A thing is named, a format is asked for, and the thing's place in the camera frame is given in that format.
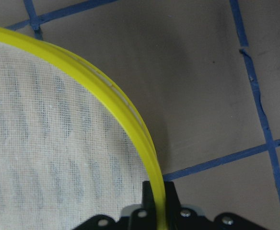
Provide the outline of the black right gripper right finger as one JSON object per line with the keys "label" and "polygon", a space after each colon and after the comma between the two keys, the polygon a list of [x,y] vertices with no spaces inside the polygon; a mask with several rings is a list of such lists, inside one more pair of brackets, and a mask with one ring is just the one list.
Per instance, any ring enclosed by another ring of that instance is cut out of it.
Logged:
{"label": "black right gripper right finger", "polygon": [[166,221],[170,230],[188,230],[193,211],[181,205],[173,182],[164,182]]}

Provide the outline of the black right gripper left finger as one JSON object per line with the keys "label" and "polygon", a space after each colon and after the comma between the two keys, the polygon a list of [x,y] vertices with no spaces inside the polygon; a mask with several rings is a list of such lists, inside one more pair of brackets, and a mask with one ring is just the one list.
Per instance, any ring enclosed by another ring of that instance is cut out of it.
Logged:
{"label": "black right gripper left finger", "polygon": [[140,207],[133,210],[128,221],[128,230],[155,230],[157,217],[155,201],[149,181],[142,183],[142,199]]}

